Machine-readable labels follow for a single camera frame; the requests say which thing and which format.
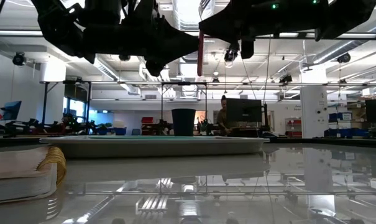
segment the wall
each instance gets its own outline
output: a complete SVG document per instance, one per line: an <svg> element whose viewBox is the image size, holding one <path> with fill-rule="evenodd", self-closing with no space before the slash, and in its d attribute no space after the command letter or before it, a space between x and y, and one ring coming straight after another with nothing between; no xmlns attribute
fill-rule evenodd
<svg viewBox="0 0 376 224"><path fill-rule="evenodd" d="M213 111L221 109L220 102L208 102L208 119L214 122ZM195 110L204 111L204 102L164 102L163 103L163 117L166 121L172 122L171 110L175 108L191 108ZM160 119L161 102L160 101L92 101L91 110L112 110L115 111L114 119L121 119L125 122L128 129L131 127L140 128L140 119L143 116L153 116L155 119ZM268 110L273 111L273 123L275 131L278 133L285 132L285 118L293 118L301 116L301 108L297 104L291 103L274 103L268 104Z"/></svg>
<svg viewBox="0 0 376 224"><path fill-rule="evenodd" d="M154 123L162 118L161 111L132 111L132 110L122 110L115 111L114 120L123 121L124 125L127 127L127 135L131 135L133 129L141 128L141 121L143 117L153 117ZM163 111L163 119L169 123L172 123L171 111Z"/></svg>
<svg viewBox="0 0 376 224"><path fill-rule="evenodd" d="M10 58L0 54L0 107L7 102L21 100L18 120L35 118L41 121L44 85L39 80L38 70L34 72L29 66L15 66ZM48 94L46 123L61 120L64 91L63 85L59 85Z"/></svg>
<svg viewBox="0 0 376 224"><path fill-rule="evenodd" d="M112 123L113 124L114 113L90 113L89 114L89 121L95 121L95 124L105 124L105 123Z"/></svg>

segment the shelf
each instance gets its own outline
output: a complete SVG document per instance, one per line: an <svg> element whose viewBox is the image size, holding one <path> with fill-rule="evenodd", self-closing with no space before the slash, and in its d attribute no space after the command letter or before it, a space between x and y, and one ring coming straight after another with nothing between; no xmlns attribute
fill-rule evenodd
<svg viewBox="0 0 376 224"><path fill-rule="evenodd" d="M360 120L350 120L350 121L346 121L346 120L329 120L329 124L331 123L366 123L366 121L360 121Z"/></svg>

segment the ceiling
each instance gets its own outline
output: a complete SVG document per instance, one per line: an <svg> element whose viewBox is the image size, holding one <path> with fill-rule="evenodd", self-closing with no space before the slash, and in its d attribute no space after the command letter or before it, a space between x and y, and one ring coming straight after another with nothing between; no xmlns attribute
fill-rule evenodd
<svg viewBox="0 0 376 224"><path fill-rule="evenodd" d="M64 0L65 5L70 6L74 2L84 2L80 0ZM169 23L174 24L172 0L158 0L161 14L164 14ZM223 9L227 0L217 0L215 12ZM353 29L351 32L367 32L370 27L376 24L376 10L371 18L364 24ZM0 29L8 30L38 30L37 12L29 0L7 1L0 16ZM217 39L211 39L205 44L205 55L203 73L198 80L210 82L214 72L218 72L220 82L245 82L250 78L251 81L265 82L277 80L281 73L278 73L283 67L291 63L292 60L301 60L303 55L318 54L328 47L339 43L340 40L282 40L282 39L258 39L255 41L255 55L247 60L237 57L232 68L226 68L224 63L224 51L229 45L226 42ZM69 57L62 51L49 44L44 38L16 38L0 37L0 53L13 56L18 47L45 47L45 50L25 50L26 56L32 62L44 62L49 57L60 57L68 65L68 75L79 75L85 80L102 80L103 76L98 69L92 66L84 59ZM376 52L376 40L367 42L349 53L352 57L351 62ZM117 55L100 55L115 71L120 72L120 76L125 80L142 81L138 75L140 61L137 57L132 57L128 62L121 62ZM170 78L176 77L179 60L168 64ZM288 73L292 74L294 81L299 81L299 63L293 62L288 67ZM337 62L327 62L327 76L330 82L339 80L353 73L359 73L368 68L376 66L376 54L363 60L358 60L339 71ZM368 73L363 77L352 82L366 82L376 79L376 72Z"/></svg>

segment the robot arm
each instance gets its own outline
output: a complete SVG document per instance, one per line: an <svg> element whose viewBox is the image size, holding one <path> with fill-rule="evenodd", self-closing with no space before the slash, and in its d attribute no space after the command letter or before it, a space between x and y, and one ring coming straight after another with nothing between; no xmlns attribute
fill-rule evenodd
<svg viewBox="0 0 376 224"><path fill-rule="evenodd" d="M157 77L167 63L198 50L198 38L160 17L155 0L141 0L136 7L136 0L86 0L85 8L74 4L68 9L60 0L32 3L45 39L91 63L96 53L143 56L146 68ZM126 17L120 23L121 11Z"/></svg>
<svg viewBox="0 0 376 224"><path fill-rule="evenodd" d="M60 0L32 0L44 38L70 56L94 63L95 54L85 50L83 31L75 24L83 8L76 3L67 9Z"/></svg>

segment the metal frame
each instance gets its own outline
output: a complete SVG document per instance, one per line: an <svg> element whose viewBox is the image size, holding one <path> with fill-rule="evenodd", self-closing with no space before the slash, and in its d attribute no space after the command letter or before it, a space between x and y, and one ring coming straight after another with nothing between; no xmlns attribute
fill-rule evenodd
<svg viewBox="0 0 376 224"><path fill-rule="evenodd" d="M85 195L146 195L146 196L154 196L154 195L169 195L174 197L187 197L187 196L269 196L269 195L335 195L335 196L349 196L349 195L358 195L358 196L376 196L376 192L105 192L105 191L98 191L98 192L86 192Z"/></svg>
<svg viewBox="0 0 376 224"><path fill-rule="evenodd" d="M331 86L331 87L347 87L347 86L361 86L361 87L376 87L376 83L299 83L299 82L291 82L291 83L271 83L271 82L226 82L226 83L218 83L218 82L109 82L109 81L92 81L94 85L120 85L120 84L130 84L130 85L167 85L172 84L176 85L178 83L190 83L191 85L227 85L227 86L238 86L238 85L247 85L247 86Z"/></svg>
<svg viewBox="0 0 376 224"><path fill-rule="evenodd" d="M199 32L192 32L191 30L181 30L187 34L197 35ZM43 33L41 30L9 30L0 29L0 37L33 37L42 38ZM214 39L208 35L203 36L205 39ZM284 40L314 40L314 32L284 32L280 35L271 35L273 39L284 39ZM260 35L255 37L256 39L269 39L269 35ZM376 40L376 32L348 32L340 35L333 40Z"/></svg>
<svg viewBox="0 0 376 224"><path fill-rule="evenodd" d="M178 86L188 86L188 85L204 85L205 87L205 95L206 95L206 112L205 112L205 120L207 120L207 83L206 82L161 82L161 85L162 85L162 120L163 120L163 88L164 88L164 85L178 85Z"/></svg>
<svg viewBox="0 0 376 224"><path fill-rule="evenodd" d="M85 120L86 120L86 133L89 133L89 105L91 102L91 90L92 90L92 82L88 81L63 81L63 82L41 82L45 85L44 88L44 103L43 103L43 116L42 116L42 124L45 124L45 114L47 112L47 97L48 93L57 85L57 84L76 84L76 83L81 83L85 84L88 83L88 94L87 94L87 102L86 102L86 111L85 111ZM48 89L48 85L50 83L53 83L54 85L51 86L50 89Z"/></svg>

